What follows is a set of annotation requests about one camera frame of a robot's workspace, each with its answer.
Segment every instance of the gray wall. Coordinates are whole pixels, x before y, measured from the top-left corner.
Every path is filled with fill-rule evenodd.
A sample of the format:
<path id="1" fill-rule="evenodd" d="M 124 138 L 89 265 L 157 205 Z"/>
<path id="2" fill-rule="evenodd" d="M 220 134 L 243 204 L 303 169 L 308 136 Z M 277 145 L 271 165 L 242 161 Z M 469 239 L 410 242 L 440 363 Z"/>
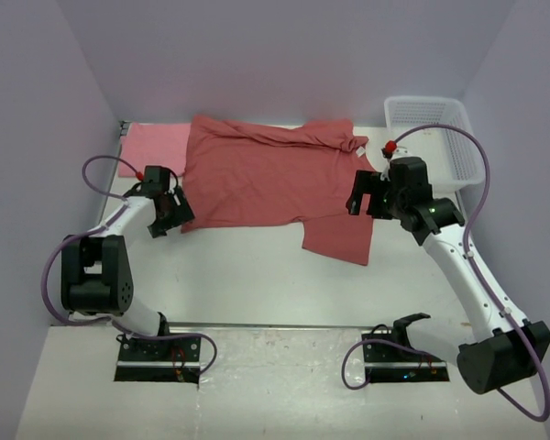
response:
<path id="1" fill-rule="evenodd" d="M 59 0 L 115 114 L 383 121 L 460 96 L 513 0 Z"/>
<path id="2" fill-rule="evenodd" d="M 50 321 L 42 265 L 66 234 L 92 225 L 100 199 L 80 169 L 113 152 L 116 136 L 58 5 L 0 1 L 0 440 L 15 435 Z M 95 168 L 103 184 L 110 167 Z"/>
<path id="3" fill-rule="evenodd" d="M 550 0 L 518 1 L 464 103 L 493 168 L 478 246 L 513 300 L 550 326 Z M 474 206 L 478 189 L 465 196 Z M 550 352 L 544 366 L 550 377 Z"/>

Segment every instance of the white basket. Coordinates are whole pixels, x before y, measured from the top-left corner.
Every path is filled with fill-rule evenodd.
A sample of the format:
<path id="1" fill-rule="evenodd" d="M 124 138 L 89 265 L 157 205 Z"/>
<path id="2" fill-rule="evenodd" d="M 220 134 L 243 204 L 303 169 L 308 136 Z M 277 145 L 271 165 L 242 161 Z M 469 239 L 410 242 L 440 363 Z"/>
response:
<path id="1" fill-rule="evenodd" d="M 448 124 L 472 134 L 465 106 L 456 99 L 433 96 L 392 96 L 385 100 L 390 138 L 423 124 Z M 477 147 L 466 137 L 444 129 L 429 129 L 400 142 L 428 166 L 428 179 L 438 193 L 452 193 L 485 180 Z"/>

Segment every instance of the pink cloth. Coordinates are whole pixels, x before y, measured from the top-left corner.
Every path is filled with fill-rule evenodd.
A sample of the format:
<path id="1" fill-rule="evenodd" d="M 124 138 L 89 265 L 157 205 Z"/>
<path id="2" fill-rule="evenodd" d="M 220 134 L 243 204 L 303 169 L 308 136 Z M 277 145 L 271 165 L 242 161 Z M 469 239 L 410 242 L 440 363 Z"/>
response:
<path id="1" fill-rule="evenodd" d="M 355 171 L 372 171 L 356 153 L 369 140 L 352 129 L 348 120 L 290 130 L 196 116 L 183 177 L 195 220 L 181 231 L 300 221 L 303 248 L 367 265 L 372 219 L 348 215 L 345 203 Z"/>
<path id="2" fill-rule="evenodd" d="M 137 124 L 132 123 L 122 139 L 120 157 L 128 160 L 137 170 L 147 165 L 162 165 L 178 176 L 185 169 L 185 150 L 190 136 L 190 124 Z M 121 163 L 120 177 L 134 177 L 135 173 Z"/>

